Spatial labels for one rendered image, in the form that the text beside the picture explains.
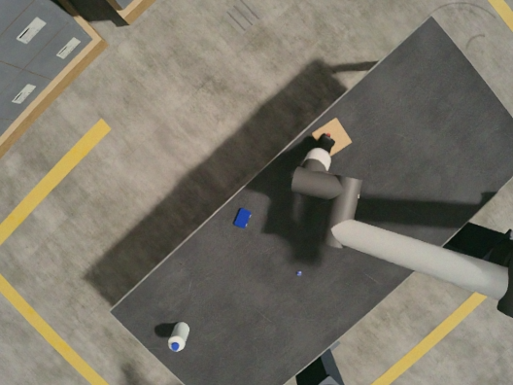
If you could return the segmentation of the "white bottle with blue cap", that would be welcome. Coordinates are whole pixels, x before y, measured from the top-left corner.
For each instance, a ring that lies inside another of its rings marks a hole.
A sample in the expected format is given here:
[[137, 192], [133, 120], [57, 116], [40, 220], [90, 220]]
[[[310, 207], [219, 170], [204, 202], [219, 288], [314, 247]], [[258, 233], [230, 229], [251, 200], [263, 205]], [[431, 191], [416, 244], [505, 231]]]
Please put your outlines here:
[[[168, 345], [174, 351], [180, 351], [184, 348], [185, 342], [188, 337], [189, 327], [186, 323], [176, 324], [170, 338]], [[172, 344], [172, 345], [171, 345]]]

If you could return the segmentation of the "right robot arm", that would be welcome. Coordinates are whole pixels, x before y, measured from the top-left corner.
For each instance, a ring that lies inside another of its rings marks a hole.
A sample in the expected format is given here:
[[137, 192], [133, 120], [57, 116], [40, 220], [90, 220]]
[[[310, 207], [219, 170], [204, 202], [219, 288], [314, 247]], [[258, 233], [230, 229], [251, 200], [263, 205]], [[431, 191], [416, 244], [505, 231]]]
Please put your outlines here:
[[294, 193], [330, 200], [322, 243], [350, 247], [496, 299], [496, 309], [513, 318], [513, 239], [497, 244], [486, 262], [354, 221], [361, 183], [326, 173], [325, 165], [315, 158], [296, 167], [291, 183]]

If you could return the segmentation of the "beige flat mat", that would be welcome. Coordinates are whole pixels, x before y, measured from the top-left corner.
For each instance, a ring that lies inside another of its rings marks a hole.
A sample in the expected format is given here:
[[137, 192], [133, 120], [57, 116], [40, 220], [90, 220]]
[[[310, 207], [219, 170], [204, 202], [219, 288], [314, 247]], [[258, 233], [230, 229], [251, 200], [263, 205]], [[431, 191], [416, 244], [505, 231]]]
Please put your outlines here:
[[331, 153], [329, 156], [332, 156], [348, 144], [350, 144], [352, 141], [348, 137], [347, 133], [341, 126], [340, 122], [335, 118], [332, 121], [328, 122], [315, 132], [313, 132], [313, 136], [318, 142], [319, 136], [321, 136], [322, 133], [328, 132], [331, 135], [331, 138], [335, 140], [335, 145], [331, 149]]

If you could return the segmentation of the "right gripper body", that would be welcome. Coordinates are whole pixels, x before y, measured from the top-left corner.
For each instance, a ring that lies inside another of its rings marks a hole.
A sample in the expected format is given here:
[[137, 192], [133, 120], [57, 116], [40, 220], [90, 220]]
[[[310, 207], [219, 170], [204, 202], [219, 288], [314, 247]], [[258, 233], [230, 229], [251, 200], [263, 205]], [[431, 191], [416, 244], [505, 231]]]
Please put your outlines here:
[[331, 153], [331, 149], [333, 148], [334, 144], [335, 144], [335, 140], [330, 138], [325, 133], [322, 133], [322, 135], [318, 139], [318, 143], [316, 144], [315, 149], [312, 149], [312, 151], [310, 151], [307, 154], [305, 160], [308, 158], [318, 159], [325, 165], [326, 170], [328, 170], [328, 167], [330, 165], [330, 156], [329, 155]]

